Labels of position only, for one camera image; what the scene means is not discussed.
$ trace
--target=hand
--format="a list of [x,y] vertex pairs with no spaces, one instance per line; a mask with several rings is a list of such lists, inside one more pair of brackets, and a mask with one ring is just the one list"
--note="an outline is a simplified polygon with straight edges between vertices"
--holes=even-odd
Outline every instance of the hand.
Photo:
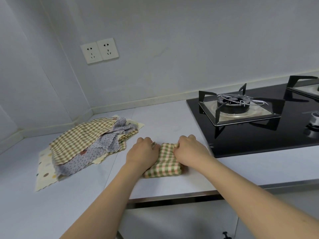
[[214,159],[207,148],[197,141],[194,135],[180,136],[178,143],[179,148],[174,148],[173,153],[178,162],[183,165],[197,170],[202,161]]
[[160,145],[156,144],[152,148],[152,140],[149,137],[138,138],[136,144],[126,155],[126,164],[136,169],[142,175],[147,169],[154,165],[158,159]]

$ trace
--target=kitchen cabinet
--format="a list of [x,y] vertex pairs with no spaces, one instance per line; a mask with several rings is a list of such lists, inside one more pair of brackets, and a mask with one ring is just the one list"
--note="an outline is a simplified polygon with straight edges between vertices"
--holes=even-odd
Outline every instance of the kitchen cabinet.
[[119,232],[124,239],[193,239],[234,236],[237,215],[224,200],[126,210]]
[[[276,195],[282,201],[285,201],[304,212],[319,219],[319,190],[295,192]],[[245,224],[239,220],[235,239],[253,239],[255,238]]]

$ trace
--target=electrical outlet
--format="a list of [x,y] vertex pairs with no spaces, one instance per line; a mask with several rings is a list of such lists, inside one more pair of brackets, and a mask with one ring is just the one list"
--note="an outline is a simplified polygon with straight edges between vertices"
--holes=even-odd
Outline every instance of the electrical outlet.
[[82,49],[86,63],[91,64],[103,60],[96,42],[83,44],[80,47]]
[[97,41],[103,60],[110,60],[119,56],[113,38]]

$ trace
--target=white countertop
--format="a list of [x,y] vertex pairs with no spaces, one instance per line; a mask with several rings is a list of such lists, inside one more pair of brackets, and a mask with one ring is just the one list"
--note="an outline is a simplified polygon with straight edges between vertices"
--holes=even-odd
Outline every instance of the white countertop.
[[[176,143],[194,134],[206,145],[186,101],[94,115],[124,116],[145,124],[128,140],[127,149],[91,165],[69,178],[34,192],[38,153],[59,134],[27,138],[0,155],[0,238],[58,238],[84,212],[125,163],[138,137],[157,143]],[[219,158],[258,185],[319,179],[319,146]],[[215,188],[199,173],[188,169],[174,177],[141,179],[131,199],[203,192]]]

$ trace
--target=black glass stovetop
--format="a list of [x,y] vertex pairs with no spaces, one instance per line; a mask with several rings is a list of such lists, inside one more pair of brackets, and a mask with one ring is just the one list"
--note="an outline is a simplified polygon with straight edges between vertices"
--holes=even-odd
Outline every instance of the black glass stovetop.
[[285,100],[281,117],[269,120],[216,127],[202,114],[198,98],[187,103],[217,158],[319,145],[319,131],[307,127],[311,113],[319,111],[319,101],[286,90],[286,86],[246,90],[247,96]]

